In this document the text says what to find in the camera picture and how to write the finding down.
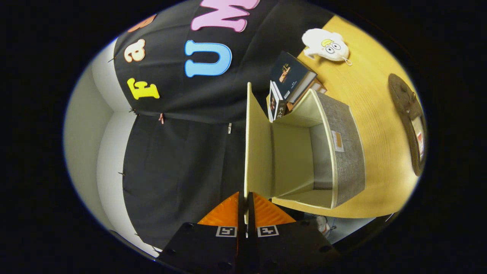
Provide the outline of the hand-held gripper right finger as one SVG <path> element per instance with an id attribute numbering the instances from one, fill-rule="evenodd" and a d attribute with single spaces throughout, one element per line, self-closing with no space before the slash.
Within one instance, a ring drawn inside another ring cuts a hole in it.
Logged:
<path id="1" fill-rule="evenodd" d="M 318 274 L 340 259 L 316 220 L 296 220 L 254 192 L 247 201 L 251 274 Z"/>

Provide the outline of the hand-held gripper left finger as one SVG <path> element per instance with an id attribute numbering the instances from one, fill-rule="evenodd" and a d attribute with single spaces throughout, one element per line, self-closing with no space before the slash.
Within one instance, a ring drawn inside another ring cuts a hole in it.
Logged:
<path id="1" fill-rule="evenodd" d="M 245 249 L 244 203 L 237 191 L 198 222 L 185 222 L 158 256 L 178 274 L 237 274 Z"/>

